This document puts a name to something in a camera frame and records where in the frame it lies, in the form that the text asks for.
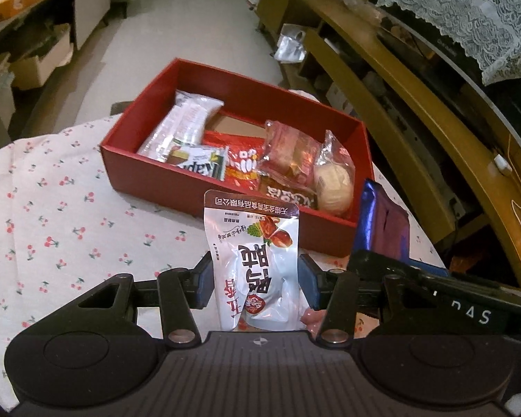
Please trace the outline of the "pink sausages packet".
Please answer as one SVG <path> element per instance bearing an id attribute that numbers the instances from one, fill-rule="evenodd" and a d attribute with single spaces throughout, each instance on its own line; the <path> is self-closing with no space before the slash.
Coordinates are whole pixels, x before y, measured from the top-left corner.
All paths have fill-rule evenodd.
<path id="1" fill-rule="evenodd" d="M 316 311 L 308 308 L 304 311 L 300 321 L 305 325 L 307 331 L 313 339 L 316 339 L 324 321 L 326 310 Z"/>

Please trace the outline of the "white date snack pouch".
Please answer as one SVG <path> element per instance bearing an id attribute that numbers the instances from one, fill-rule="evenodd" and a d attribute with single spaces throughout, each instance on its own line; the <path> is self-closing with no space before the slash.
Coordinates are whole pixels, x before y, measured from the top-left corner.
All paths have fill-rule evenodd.
<path id="1" fill-rule="evenodd" d="M 298 330 L 298 206 L 211 189 L 204 224 L 221 328 Z"/>

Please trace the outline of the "purple blue snack bag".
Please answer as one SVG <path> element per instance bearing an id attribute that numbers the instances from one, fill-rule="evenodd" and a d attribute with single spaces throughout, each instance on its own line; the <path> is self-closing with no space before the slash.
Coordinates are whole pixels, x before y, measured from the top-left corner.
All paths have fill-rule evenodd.
<path id="1" fill-rule="evenodd" d="M 383 186 L 367 179 L 361 193 L 352 252 L 374 252 L 432 275 L 448 277 L 445 268 L 410 258 L 409 227 L 406 210 L 388 197 Z"/>

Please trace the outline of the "red snack packet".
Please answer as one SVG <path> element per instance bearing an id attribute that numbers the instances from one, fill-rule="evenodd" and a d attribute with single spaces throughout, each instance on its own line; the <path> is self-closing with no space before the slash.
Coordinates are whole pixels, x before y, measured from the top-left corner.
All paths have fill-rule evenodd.
<path id="1" fill-rule="evenodd" d="M 263 138 L 206 131 L 203 144 L 226 148 L 225 182 L 244 190 L 258 188 L 257 166 L 263 153 Z"/>

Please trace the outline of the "brown bread packet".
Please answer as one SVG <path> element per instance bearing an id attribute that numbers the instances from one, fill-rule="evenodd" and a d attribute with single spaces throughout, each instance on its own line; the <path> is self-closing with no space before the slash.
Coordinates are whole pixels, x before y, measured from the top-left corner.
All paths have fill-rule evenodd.
<path id="1" fill-rule="evenodd" d="M 271 199 L 291 202 L 312 209 L 317 208 L 315 192 L 308 188 L 284 185 L 269 175 L 262 174 L 259 177 L 258 191 Z"/>

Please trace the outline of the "white bun packet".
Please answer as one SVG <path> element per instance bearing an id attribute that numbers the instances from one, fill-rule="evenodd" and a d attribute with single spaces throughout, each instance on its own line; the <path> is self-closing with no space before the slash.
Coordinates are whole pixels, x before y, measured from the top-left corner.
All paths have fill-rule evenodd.
<path id="1" fill-rule="evenodd" d="M 320 211 L 348 218 L 355 196 L 355 164 L 336 136 L 326 130 L 324 143 L 315 160 L 315 190 Z"/>

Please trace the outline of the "white wafer packet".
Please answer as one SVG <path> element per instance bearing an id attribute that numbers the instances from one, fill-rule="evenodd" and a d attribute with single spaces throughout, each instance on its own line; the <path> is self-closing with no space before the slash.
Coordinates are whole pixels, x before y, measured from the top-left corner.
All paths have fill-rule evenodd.
<path id="1" fill-rule="evenodd" d="M 176 148 L 198 145 L 207 122 L 224 106 L 213 97 L 176 91 L 174 106 L 157 125 L 137 154 L 165 162 Z"/>

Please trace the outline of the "pink cake packet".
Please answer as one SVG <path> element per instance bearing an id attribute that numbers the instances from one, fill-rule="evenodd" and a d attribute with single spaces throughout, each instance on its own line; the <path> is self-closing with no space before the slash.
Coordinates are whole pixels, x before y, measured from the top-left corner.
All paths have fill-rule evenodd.
<path id="1" fill-rule="evenodd" d="M 265 131 L 259 171 L 287 186 L 312 188 L 314 162 L 321 150 L 321 143 L 278 121 L 267 121 Z"/>

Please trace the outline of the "red cardboard box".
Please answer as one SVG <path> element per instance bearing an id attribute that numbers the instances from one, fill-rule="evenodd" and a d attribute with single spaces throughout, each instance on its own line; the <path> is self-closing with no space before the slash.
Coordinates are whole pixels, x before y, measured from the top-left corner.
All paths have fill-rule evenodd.
<path id="1" fill-rule="evenodd" d="M 311 183 L 324 146 L 350 168 L 349 196 L 332 204 Z M 124 111 L 100 151 L 112 187 L 199 216 L 208 190 L 299 208 L 298 244 L 338 257 L 357 231 L 373 176 L 365 126 L 331 107 L 208 65 L 173 60 Z"/>

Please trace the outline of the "cherry print tablecloth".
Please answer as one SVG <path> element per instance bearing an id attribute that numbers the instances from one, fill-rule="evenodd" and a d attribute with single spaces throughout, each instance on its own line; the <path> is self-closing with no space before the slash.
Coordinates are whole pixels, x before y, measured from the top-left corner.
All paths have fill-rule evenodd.
<path id="1" fill-rule="evenodd" d="M 209 245 L 201 219 L 116 192 L 99 145 L 114 115 L 0 150 L 0 406 L 17 397 L 3 366 L 24 328 L 108 277 L 151 280 L 193 267 Z"/>

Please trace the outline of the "white cardboard box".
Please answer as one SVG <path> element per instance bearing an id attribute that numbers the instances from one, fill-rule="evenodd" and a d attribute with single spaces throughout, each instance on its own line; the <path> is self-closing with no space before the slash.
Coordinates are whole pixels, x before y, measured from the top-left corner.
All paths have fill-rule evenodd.
<path id="1" fill-rule="evenodd" d="M 13 87 L 20 90 L 41 88 L 57 68 L 69 64 L 73 57 L 70 31 L 69 24 L 54 25 L 42 46 L 11 61 L 10 71 L 15 76 Z"/>

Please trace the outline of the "silver foil bag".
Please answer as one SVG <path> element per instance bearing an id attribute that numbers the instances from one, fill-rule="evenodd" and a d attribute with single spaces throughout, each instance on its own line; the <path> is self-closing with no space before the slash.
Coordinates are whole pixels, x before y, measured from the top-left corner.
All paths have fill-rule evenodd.
<path id="1" fill-rule="evenodd" d="M 304 47 L 306 34 L 307 28 L 302 25 L 282 25 L 279 40 L 276 43 L 274 59 L 282 64 L 301 63 L 307 54 Z"/>

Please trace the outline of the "cluttered coffee table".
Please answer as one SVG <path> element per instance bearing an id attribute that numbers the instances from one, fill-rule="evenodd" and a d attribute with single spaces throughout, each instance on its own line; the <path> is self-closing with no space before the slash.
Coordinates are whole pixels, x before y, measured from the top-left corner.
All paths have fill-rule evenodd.
<path id="1" fill-rule="evenodd" d="M 40 0 L 0 22 L 0 148 L 12 140 L 52 132 L 74 121 L 72 93 L 82 70 L 82 52 L 94 31 L 104 25 L 111 0 Z M 54 25 L 71 26 L 73 57 L 37 89 L 13 87 L 11 61 L 49 38 Z"/>

